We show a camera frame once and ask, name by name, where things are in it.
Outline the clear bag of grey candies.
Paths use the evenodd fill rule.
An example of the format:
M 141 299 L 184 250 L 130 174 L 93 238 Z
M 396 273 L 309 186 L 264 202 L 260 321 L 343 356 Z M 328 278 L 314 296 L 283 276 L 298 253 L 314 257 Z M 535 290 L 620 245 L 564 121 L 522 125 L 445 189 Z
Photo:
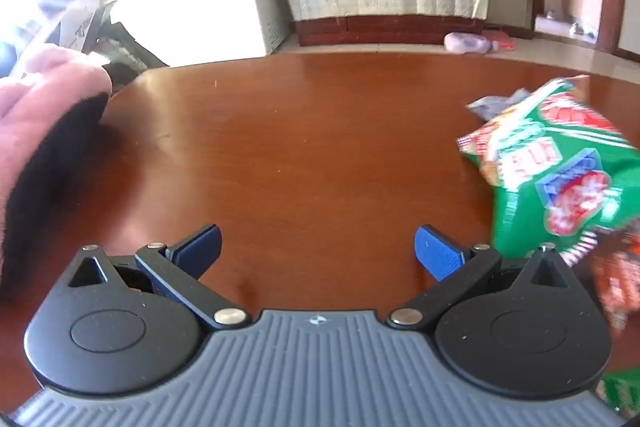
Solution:
M 487 122 L 503 113 L 509 107 L 525 100 L 529 95 L 530 92 L 523 88 L 514 91 L 510 96 L 486 95 L 469 103 L 466 108 L 477 117 L 480 117 L 482 121 Z

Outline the purple detergent bottle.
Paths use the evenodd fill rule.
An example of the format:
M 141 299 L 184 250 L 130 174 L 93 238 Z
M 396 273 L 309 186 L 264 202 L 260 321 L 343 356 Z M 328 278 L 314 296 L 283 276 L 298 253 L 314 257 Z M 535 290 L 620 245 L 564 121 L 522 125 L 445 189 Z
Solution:
M 494 49 L 494 44 L 483 35 L 454 31 L 444 37 L 444 47 L 452 54 L 485 55 Z

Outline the pink floor mat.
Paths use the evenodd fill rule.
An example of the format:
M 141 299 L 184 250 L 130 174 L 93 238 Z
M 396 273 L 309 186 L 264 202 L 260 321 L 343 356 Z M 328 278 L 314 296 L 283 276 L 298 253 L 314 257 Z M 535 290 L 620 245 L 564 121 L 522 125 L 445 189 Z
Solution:
M 485 29 L 482 35 L 489 41 L 491 49 L 495 52 L 515 50 L 515 41 L 505 31 Z

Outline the red wooden tv cabinet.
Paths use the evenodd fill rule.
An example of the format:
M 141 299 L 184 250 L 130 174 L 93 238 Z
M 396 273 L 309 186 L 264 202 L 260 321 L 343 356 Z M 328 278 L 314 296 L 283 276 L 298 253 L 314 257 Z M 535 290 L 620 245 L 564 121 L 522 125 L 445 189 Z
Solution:
M 442 46 L 450 32 L 480 34 L 484 20 L 461 16 L 358 15 L 295 23 L 301 46 L 338 44 L 429 44 Z

